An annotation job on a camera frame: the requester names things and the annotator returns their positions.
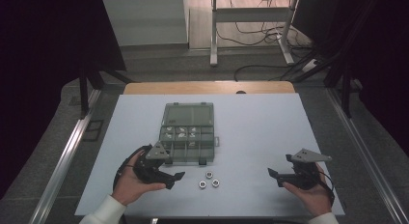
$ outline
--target metal nut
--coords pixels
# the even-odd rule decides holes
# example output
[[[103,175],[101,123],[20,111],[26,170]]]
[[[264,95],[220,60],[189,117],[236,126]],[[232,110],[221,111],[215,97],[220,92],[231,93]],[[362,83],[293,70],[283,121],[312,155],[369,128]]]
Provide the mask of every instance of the metal nut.
[[[220,183],[217,180],[213,180],[213,182],[211,184],[213,185],[213,187],[217,187],[217,186],[219,186]]]
[[[204,181],[199,182],[199,187],[200,188],[205,188],[205,182]]]
[[[205,176],[206,176],[207,179],[211,179],[213,177],[213,173],[208,171],[208,172],[205,173]]]

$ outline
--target white wall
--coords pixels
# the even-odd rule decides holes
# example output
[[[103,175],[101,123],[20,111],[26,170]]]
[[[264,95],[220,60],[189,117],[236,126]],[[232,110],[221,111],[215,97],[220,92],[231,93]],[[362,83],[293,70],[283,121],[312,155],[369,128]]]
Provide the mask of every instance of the white wall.
[[[103,0],[119,46],[187,43],[183,0]]]

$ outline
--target aluminum rail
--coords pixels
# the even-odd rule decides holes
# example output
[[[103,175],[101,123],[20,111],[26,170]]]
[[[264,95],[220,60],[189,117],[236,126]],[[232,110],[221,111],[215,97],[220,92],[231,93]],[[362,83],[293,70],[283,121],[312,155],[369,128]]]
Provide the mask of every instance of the aluminum rail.
[[[64,148],[64,151],[61,154],[60,160],[58,161],[57,166],[55,167],[54,172],[51,175],[50,180],[48,181],[47,187],[45,188],[43,194],[41,195],[40,201],[37,204],[37,207],[34,210],[33,216],[31,217],[29,223],[34,224],[45,223],[45,220],[51,211],[52,205],[54,204],[57,194],[60,191],[61,185],[64,182],[64,178],[67,175],[67,171],[72,162],[72,159],[75,156],[75,152],[80,143],[81,137],[93,115],[93,112],[95,110],[95,103],[99,95],[100,91],[98,90],[92,91],[89,98],[90,104],[89,112],[83,120],[79,120],[77,122],[66,144],[66,147]]]
[[[370,151],[359,133],[357,127],[355,127],[352,119],[349,119],[341,108],[341,101],[337,90],[334,88],[327,89],[327,94],[334,105],[338,115],[340,116],[343,125],[345,126],[346,131],[349,134],[354,146],[356,147],[359,157],[362,159],[365,167],[368,170],[370,177],[372,178],[373,183],[381,195],[388,211],[390,212],[392,218],[396,224],[409,224],[408,217],[404,212],[399,200],[397,199],[394,191],[391,188],[391,185],[383,176],[381,170],[373,159]]]

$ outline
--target dark wall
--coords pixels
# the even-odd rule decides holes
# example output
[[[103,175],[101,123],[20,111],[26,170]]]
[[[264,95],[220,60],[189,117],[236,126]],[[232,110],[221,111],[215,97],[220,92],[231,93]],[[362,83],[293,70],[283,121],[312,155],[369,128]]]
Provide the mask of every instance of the dark wall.
[[[314,41],[320,55],[340,50],[363,0],[299,0],[292,26]]]
[[[409,155],[408,4],[379,0],[350,56],[362,102]]]
[[[0,3],[3,196],[53,118],[62,88],[79,69],[91,69],[94,61],[113,70],[125,67],[102,0]]]

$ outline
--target hand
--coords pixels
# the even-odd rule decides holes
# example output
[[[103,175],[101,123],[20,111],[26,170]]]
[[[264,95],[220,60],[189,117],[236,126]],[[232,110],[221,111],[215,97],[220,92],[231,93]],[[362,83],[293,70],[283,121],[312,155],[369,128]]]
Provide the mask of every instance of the hand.
[[[142,152],[140,151],[130,158],[127,165],[135,165],[136,159]],[[165,187],[166,184],[164,183],[142,183],[134,174],[132,167],[124,167],[111,196],[124,206],[127,206],[138,200],[142,194]]]
[[[316,164],[316,166],[318,167],[318,171],[321,172],[321,180],[326,183],[325,176],[322,174],[322,168],[318,164]],[[331,201],[328,192],[321,185],[317,184],[309,190],[300,189],[288,182],[284,182],[283,186],[286,190],[297,196],[314,217],[331,212]]]

